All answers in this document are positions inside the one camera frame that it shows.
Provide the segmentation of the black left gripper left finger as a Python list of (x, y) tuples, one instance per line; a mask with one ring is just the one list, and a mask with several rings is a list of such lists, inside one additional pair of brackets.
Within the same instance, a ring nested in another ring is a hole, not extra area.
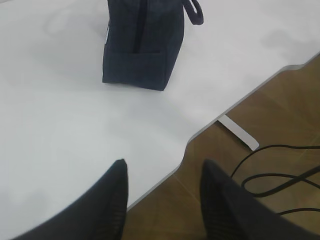
[(119, 159), (70, 206), (17, 239), (120, 240), (127, 204), (128, 168)]

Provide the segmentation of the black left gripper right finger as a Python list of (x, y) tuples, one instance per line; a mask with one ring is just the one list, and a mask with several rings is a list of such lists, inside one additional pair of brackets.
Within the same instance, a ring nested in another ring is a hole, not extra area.
[(272, 212), (206, 159), (200, 204), (209, 240), (318, 240), (320, 236)]

